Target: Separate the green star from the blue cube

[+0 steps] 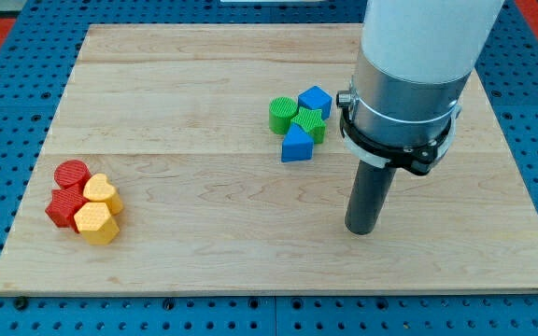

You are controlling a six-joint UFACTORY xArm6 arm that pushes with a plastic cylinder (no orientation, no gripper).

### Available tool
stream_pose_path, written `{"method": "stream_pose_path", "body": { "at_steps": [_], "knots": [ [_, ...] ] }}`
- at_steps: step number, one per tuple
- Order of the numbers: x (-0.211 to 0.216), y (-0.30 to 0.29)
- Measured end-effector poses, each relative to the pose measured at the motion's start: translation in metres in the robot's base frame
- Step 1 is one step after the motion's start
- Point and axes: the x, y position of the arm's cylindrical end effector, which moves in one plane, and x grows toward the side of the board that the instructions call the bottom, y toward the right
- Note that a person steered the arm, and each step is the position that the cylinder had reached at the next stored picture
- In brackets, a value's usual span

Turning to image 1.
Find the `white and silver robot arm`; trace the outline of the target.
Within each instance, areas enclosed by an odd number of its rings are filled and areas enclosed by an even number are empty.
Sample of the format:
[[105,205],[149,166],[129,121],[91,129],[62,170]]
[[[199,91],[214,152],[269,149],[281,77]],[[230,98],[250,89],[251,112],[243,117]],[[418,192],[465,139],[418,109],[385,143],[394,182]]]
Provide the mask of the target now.
[[371,0],[352,122],[388,147],[420,147],[451,120],[503,0]]

